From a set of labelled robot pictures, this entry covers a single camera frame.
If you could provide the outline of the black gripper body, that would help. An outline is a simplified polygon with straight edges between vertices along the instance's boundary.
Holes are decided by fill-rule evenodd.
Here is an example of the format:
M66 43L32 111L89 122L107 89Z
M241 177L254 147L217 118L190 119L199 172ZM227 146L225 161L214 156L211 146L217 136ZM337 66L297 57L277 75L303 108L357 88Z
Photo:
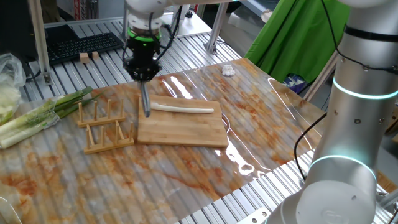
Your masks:
M162 69L160 63L154 58L159 50L155 42L141 40L128 40L127 48L132 50L132 57L123 59L123 67L133 80L140 75L144 80L148 76L156 76Z

